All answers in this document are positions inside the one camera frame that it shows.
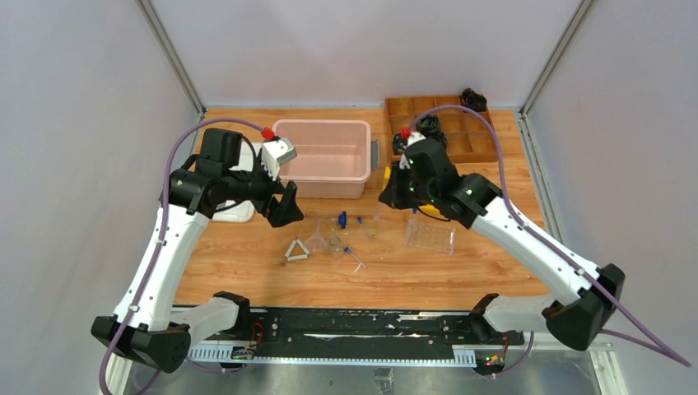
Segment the yellow test tube rack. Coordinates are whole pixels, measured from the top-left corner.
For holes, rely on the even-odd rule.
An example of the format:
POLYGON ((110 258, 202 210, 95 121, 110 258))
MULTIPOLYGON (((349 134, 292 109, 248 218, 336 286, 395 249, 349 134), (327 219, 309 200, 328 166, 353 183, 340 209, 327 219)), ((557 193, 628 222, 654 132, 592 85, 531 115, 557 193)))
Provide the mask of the yellow test tube rack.
POLYGON ((403 193, 409 191, 409 183, 409 170, 400 170, 397 163, 386 166, 384 168, 384 180, 379 194, 379 202, 398 210, 416 207, 413 202, 409 202, 403 196, 403 193))

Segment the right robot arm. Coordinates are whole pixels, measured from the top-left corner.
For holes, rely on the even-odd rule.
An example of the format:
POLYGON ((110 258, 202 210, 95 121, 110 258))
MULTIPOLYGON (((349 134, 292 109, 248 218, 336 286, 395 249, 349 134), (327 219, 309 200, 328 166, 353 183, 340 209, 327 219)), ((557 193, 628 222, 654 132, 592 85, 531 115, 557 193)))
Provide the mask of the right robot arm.
POLYGON ((440 142, 412 134, 392 163, 379 201, 393 209, 433 206, 445 219, 487 237, 524 265, 548 294, 509 297, 490 293, 472 308, 470 332, 491 343, 503 332, 546 332, 561 344, 586 350, 615 311, 625 282, 614 264, 599 267, 552 238, 486 177, 461 175, 440 142))

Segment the blue capped tube front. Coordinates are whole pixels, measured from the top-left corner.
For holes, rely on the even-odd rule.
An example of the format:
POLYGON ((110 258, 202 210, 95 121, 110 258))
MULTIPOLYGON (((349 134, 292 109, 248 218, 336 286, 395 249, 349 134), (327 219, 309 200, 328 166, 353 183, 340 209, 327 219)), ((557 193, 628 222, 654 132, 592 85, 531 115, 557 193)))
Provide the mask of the blue capped tube front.
POLYGON ((361 269, 367 268, 367 266, 354 254, 352 249, 350 249, 349 247, 345 247, 344 252, 346 255, 348 255, 349 257, 351 257, 352 259, 354 259, 356 261, 356 267, 353 270, 353 272, 358 272, 361 269))

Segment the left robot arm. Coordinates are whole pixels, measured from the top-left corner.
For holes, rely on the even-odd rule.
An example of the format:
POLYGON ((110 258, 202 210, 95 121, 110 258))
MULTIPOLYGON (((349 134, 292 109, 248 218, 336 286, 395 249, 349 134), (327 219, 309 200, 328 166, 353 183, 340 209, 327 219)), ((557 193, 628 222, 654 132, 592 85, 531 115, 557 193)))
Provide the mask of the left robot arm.
POLYGON ((274 228, 303 218, 296 184, 280 177, 282 166, 297 155, 291 140, 265 129, 263 143, 251 147, 251 169, 240 170, 248 144, 239 132, 209 128, 200 152, 165 177, 151 242, 133 281, 114 312, 92 324, 93 337, 111 353, 171 373, 192 346, 216 333, 233 340, 250 334, 250 302, 230 292, 219 291, 204 304, 172 312, 193 249, 218 212, 250 202, 274 228))

